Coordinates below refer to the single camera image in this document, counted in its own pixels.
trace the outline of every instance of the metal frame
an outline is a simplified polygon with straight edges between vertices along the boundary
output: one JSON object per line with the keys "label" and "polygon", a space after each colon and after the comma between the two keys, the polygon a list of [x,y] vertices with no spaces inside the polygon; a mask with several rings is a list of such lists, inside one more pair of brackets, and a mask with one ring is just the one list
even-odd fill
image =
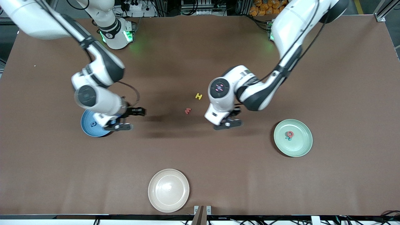
{"label": "metal frame", "polygon": [[[384,0],[382,0],[378,7],[375,9],[375,11],[378,11],[379,8],[382,6]],[[393,8],[400,2],[400,0],[391,0],[389,2],[389,4],[387,4],[382,10],[375,12],[374,11],[374,15],[375,15],[375,19],[377,22],[385,22],[385,16],[391,11],[393,10]]]}

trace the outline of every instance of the blue plate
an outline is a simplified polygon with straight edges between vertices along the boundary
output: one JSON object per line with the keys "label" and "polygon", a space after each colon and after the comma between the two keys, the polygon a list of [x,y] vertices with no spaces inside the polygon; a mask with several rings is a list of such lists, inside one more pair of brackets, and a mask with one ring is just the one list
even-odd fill
{"label": "blue plate", "polygon": [[83,132],[91,137],[102,137],[110,133],[111,131],[104,130],[96,120],[93,118],[94,112],[85,110],[82,118],[80,119],[80,126]]}

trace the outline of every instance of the white plate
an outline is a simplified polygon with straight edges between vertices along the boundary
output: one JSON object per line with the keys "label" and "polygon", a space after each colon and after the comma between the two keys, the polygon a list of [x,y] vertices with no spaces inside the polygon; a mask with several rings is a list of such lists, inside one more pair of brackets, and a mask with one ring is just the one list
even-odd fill
{"label": "white plate", "polygon": [[183,173],[164,169],[151,179],[148,189],[150,203],[158,211],[172,213],[182,208],[189,197],[189,182]]}

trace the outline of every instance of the plate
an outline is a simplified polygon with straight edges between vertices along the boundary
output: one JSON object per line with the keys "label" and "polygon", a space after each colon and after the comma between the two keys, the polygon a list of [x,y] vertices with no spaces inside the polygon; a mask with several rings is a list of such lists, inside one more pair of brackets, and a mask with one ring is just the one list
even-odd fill
{"label": "plate", "polygon": [[110,133],[111,131],[104,130],[96,120],[93,118],[94,112],[90,110],[85,110],[83,112],[82,118],[80,119],[80,126],[83,132],[91,137],[103,137]]}
{"label": "plate", "polygon": [[189,182],[185,175],[175,169],[156,173],[150,181],[148,196],[158,211],[172,213],[182,208],[189,197]]}
{"label": "plate", "polygon": [[[287,135],[289,131],[293,134],[291,138]],[[287,119],[276,126],[274,141],[282,153],[291,157],[300,157],[310,151],[312,134],[304,123],[295,119]]]}

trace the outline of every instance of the green plate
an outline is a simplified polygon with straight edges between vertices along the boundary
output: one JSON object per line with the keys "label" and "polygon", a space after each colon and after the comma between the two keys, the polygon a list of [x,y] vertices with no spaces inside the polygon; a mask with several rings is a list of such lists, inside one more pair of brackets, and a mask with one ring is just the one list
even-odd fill
{"label": "green plate", "polygon": [[[291,139],[287,132],[292,131]],[[307,154],[312,146],[310,129],[302,122],[287,119],[278,123],[274,131],[274,141],[281,152],[291,157],[300,157]]]}

